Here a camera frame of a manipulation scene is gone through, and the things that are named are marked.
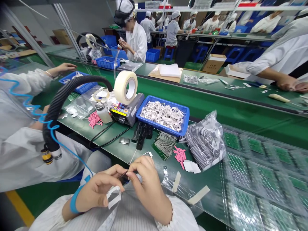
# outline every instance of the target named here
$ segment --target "clear plastic bag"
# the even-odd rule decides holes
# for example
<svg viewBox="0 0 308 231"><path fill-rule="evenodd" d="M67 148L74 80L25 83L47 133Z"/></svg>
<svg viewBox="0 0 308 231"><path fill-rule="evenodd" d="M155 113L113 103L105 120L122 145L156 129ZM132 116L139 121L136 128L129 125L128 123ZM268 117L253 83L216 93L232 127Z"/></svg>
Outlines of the clear plastic bag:
<svg viewBox="0 0 308 231"><path fill-rule="evenodd" d="M197 124L188 126L185 139L201 171L220 162L226 156L222 125L212 111Z"/></svg>

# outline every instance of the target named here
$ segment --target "white plastic frame pile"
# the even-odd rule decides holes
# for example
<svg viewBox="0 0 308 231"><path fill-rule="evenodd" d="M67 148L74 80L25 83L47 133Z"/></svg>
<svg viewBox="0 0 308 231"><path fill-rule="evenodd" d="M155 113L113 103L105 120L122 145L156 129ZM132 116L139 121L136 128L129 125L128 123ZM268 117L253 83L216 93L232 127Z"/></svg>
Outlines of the white plastic frame pile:
<svg viewBox="0 0 308 231"><path fill-rule="evenodd" d="M177 132L182 130L184 113L177 107L170 107L170 105L162 104L159 101L149 101L142 108L140 116Z"/></svg>

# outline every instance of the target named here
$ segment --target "plastic tray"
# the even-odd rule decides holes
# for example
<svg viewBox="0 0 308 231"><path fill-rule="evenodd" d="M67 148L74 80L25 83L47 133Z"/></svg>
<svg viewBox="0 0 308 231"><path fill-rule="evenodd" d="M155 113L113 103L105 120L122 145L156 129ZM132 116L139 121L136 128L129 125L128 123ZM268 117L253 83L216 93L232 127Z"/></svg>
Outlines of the plastic tray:
<svg viewBox="0 0 308 231"><path fill-rule="evenodd" d="M99 67L103 67L103 68L110 69L110 70L113 70L114 68L115 58L113 57L103 56L95 60L97 62L97 66ZM120 59L116 60L116 67L118 66L120 66Z"/></svg>
<svg viewBox="0 0 308 231"><path fill-rule="evenodd" d="M75 75L76 75L76 72L73 72L73 73L65 76L64 78L60 79L59 82L62 83L62 84L65 84L64 80L67 80L67 79L71 80L72 77L74 77ZM93 88L95 85L97 85L97 82L85 83L85 84L79 86L78 88L76 88L74 91L82 95L83 93L85 93L88 90L90 90L91 88Z"/></svg>
<svg viewBox="0 0 308 231"><path fill-rule="evenodd" d="M112 50L112 51L111 51L112 57L115 58L117 52L118 52L118 50L116 50L116 51L115 51L115 50ZM127 54L126 54L126 52L125 52L124 50L120 50L119 55L118 55L118 59L120 59L120 58L123 58L123 59L125 59L125 60L128 60Z"/></svg>
<svg viewBox="0 0 308 231"><path fill-rule="evenodd" d="M109 47L109 48L117 50L118 46ZM112 55L112 50L110 50L110 49L103 48L103 51L104 51L105 55L110 55L110 56Z"/></svg>
<svg viewBox="0 0 308 231"><path fill-rule="evenodd" d="M146 104L151 101L151 102L156 102L156 101L159 101L160 103L164 103L166 105L170 105L170 107L177 107L179 110L181 110L183 113L184 113L184 117L183 117L183 123L181 125L181 128L182 130L177 132L177 131L174 131L172 130L171 128L167 128L163 125L160 125L158 123L155 123L151 120L148 120L148 119L145 119L145 118L142 118L140 116L140 113L142 111L142 108L146 106ZM159 130L162 130L164 132L167 132L169 134L172 134L172 135L175 135L175 136L183 136L185 135L186 133L186 130L187 130L187 127L188 127L188 121L189 121L189 108L188 107L185 107L185 106L182 106L182 105L179 105L179 104L176 104L176 103L172 103L170 101L167 101L167 100L164 100L164 99L161 99L161 98L157 98L157 97L154 97L154 96L151 96L149 95L144 101L143 103L141 104L140 108L138 109L137 113L136 113L136 117L138 118L138 120L144 122L144 123L147 123L147 124L150 124L152 125L154 128L156 129L159 129Z"/></svg>
<svg viewBox="0 0 308 231"><path fill-rule="evenodd" d="M145 61L147 62L156 62L159 59L159 49L149 49L146 54Z"/></svg>
<svg viewBox="0 0 308 231"><path fill-rule="evenodd" d="M100 38L108 45L108 47L117 46L116 37L114 35L105 35Z"/></svg>

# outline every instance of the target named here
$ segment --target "tape roll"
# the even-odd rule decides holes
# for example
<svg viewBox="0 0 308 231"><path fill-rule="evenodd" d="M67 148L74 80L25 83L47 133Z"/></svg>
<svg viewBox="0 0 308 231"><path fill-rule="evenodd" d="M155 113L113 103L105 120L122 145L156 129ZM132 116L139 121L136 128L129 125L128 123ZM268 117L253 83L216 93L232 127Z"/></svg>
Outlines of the tape roll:
<svg viewBox="0 0 308 231"><path fill-rule="evenodd" d="M91 44L91 41L96 42L96 38L93 34L86 34L86 38L88 38L86 39L87 45L91 48L95 48L95 46Z"/></svg>
<svg viewBox="0 0 308 231"><path fill-rule="evenodd" d="M138 88L138 81L135 72L121 71L115 79L115 99L125 105L135 98Z"/></svg>

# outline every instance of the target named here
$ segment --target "white paper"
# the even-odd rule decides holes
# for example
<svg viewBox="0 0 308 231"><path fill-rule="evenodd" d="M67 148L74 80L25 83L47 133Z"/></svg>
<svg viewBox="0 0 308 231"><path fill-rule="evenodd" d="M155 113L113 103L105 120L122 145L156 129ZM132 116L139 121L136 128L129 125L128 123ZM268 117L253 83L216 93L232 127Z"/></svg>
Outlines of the white paper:
<svg viewBox="0 0 308 231"><path fill-rule="evenodd" d="M158 67L161 76L178 77L178 78L181 77L179 66L177 64L172 64L172 65L159 64Z"/></svg>

